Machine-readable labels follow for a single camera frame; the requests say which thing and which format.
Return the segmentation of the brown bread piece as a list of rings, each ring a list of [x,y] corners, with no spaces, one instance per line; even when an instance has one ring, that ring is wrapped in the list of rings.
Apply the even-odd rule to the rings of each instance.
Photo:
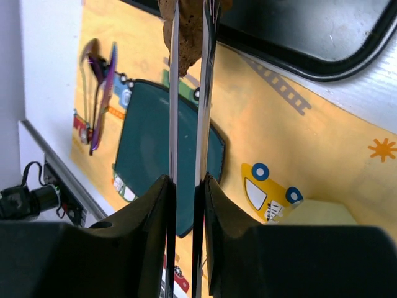
[[[203,1],[158,1],[161,17],[164,20],[164,43],[170,53],[174,15],[179,9],[178,38],[178,77],[183,78],[189,68],[202,57],[203,42]]]

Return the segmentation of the metal serving tongs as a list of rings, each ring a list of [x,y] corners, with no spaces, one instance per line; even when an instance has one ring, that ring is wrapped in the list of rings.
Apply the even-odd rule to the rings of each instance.
[[[208,174],[210,109],[221,1],[160,1],[169,50],[169,176],[174,201],[167,232],[168,268],[175,237],[192,233],[191,296],[202,295],[204,180]],[[198,106],[180,97],[179,82],[201,62]]]

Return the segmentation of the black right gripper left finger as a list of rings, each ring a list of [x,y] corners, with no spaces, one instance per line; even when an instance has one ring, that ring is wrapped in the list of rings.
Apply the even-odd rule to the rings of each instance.
[[[159,297],[169,178],[90,228],[1,222],[2,297]]]

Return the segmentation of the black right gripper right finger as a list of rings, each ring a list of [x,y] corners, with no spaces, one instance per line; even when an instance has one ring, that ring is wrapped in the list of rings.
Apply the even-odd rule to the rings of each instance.
[[[205,178],[214,297],[395,297],[396,245],[368,226],[263,225]]]

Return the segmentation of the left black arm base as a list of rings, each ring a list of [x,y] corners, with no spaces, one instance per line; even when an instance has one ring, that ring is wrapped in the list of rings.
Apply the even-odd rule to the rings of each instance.
[[[27,179],[32,165],[38,166],[43,179],[38,180],[39,188],[30,190]],[[1,220],[32,220],[50,209],[55,209],[59,219],[69,218],[75,226],[84,225],[86,211],[47,161],[43,165],[31,161],[24,169],[21,184],[1,191]]]

